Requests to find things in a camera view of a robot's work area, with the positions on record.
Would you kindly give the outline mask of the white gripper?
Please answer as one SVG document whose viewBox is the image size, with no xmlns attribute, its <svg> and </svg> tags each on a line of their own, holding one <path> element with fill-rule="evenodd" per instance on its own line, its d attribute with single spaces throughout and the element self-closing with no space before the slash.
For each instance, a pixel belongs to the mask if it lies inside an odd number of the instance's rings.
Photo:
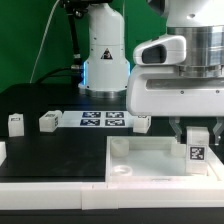
<svg viewBox="0 0 224 224">
<path fill-rule="evenodd" d="M 179 117 L 217 117 L 215 144 L 224 131 L 224 76 L 186 78 L 176 66 L 135 66 L 128 80 L 126 107 L 134 116 L 170 117 L 181 142 Z"/>
</svg>

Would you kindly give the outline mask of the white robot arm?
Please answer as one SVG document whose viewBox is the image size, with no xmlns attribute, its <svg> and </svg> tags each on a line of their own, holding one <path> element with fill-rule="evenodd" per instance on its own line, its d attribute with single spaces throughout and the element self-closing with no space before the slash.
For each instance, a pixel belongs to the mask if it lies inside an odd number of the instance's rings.
<svg viewBox="0 0 224 224">
<path fill-rule="evenodd" d="M 139 44 L 128 68 L 123 25 L 107 4 L 90 10 L 91 52 L 79 89 L 95 97 L 126 94 L 132 115 L 224 117 L 224 0 L 146 0 L 166 33 Z"/>
</svg>

